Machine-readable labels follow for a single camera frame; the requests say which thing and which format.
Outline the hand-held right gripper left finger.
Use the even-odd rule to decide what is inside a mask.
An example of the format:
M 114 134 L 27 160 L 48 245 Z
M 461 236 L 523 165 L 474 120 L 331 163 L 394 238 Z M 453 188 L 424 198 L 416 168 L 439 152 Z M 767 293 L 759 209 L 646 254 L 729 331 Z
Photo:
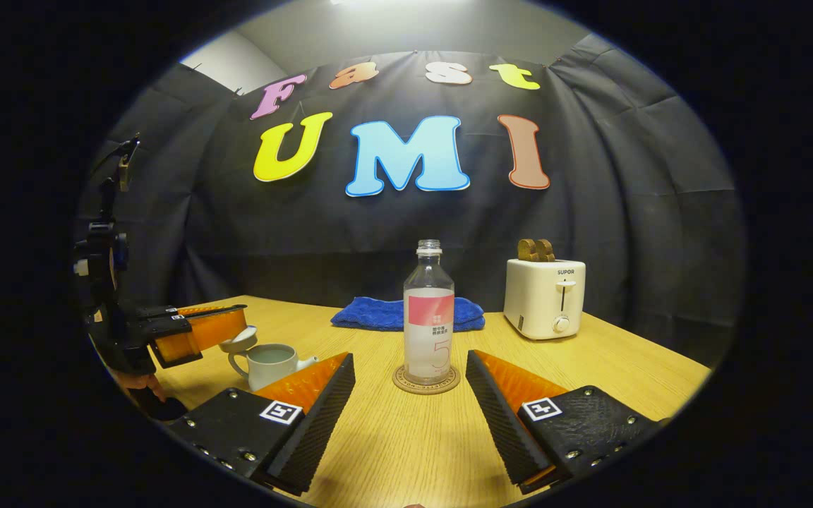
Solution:
M 253 483 L 302 495 L 355 385 L 340 353 L 257 390 L 229 388 L 168 424 L 206 459 Z

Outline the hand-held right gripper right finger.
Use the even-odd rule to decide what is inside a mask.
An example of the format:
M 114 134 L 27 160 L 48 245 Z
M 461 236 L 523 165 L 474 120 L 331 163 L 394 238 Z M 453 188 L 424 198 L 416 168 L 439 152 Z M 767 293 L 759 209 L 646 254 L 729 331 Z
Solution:
M 522 494 L 606 468 L 661 429 L 597 386 L 565 389 L 484 351 L 468 352 L 466 380 Z

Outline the white ceramic teacup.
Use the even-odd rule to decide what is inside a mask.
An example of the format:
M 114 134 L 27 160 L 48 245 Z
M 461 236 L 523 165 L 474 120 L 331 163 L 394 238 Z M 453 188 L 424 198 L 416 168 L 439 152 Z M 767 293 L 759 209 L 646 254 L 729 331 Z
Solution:
M 229 353 L 228 360 L 251 392 L 319 363 L 314 355 L 301 360 L 296 349 L 286 344 L 258 344 L 246 351 Z

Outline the round brown coaster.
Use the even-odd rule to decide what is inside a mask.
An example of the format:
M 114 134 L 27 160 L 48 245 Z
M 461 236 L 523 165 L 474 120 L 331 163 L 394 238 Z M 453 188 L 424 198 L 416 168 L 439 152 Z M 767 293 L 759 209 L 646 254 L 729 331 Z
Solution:
M 392 380 L 398 389 L 404 390 L 406 393 L 419 394 L 419 395 L 435 395 L 446 393 L 454 389 L 461 382 L 461 375 L 454 366 L 449 367 L 449 372 L 445 378 L 433 384 L 417 384 L 407 379 L 404 374 L 406 367 L 399 366 L 392 374 Z

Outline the clear plastic water bottle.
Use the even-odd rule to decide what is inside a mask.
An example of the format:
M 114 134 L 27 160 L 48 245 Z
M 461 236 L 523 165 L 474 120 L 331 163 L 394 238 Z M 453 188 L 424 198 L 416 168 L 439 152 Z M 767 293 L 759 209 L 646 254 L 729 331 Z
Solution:
M 404 378 L 416 385 L 443 382 L 451 366 L 455 291 L 441 255 L 441 241 L 417 242 L 416 269 L 403 286 Z

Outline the blue towel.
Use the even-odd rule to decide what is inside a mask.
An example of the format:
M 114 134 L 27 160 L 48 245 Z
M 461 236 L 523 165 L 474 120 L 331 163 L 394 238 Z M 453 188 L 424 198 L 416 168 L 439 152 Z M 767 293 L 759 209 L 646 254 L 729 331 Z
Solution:
M 381 301 L 371 297 L 355 297 L 346 308 L 330 318 L 334 326 L 401 332 L 404 330 L 404 302 Z M 456 297 L 454 302 L 454 331 L 481 330 L 486 324 L 483 309 L 465 299 Z

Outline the black backdrop cloth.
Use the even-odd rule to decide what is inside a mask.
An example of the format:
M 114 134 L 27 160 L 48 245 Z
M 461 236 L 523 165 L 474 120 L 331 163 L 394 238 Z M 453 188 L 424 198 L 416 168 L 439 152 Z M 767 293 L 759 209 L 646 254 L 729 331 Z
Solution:
M 747 270 L 741 200 L 696 112 L 590 35 L 551 65 L 395 52 L 304 71 L 273 113 L 181 64 L 93 155 L 139 134 L 115 217 L 143 305 L 398 300 L 423 238 L 500 312 L 521 238 L 585 264 L 584 311 L 714 367 Z

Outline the white toaster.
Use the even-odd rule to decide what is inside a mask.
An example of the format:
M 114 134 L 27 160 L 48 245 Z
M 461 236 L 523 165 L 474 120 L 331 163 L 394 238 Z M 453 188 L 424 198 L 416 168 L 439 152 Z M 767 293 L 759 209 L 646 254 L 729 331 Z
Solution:
M 585 273 L 573 260 L 508 260 L 503 314 L 530 340 L 573 337 L 582 323 Z

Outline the brown bread slices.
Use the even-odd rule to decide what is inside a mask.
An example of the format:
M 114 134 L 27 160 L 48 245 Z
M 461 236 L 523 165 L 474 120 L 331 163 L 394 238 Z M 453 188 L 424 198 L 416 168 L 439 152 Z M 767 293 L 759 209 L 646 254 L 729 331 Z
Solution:
M 555 262 L 554 248 L 548 240 L 519 240 L 517 242 L 517 258 L 528 262 Z

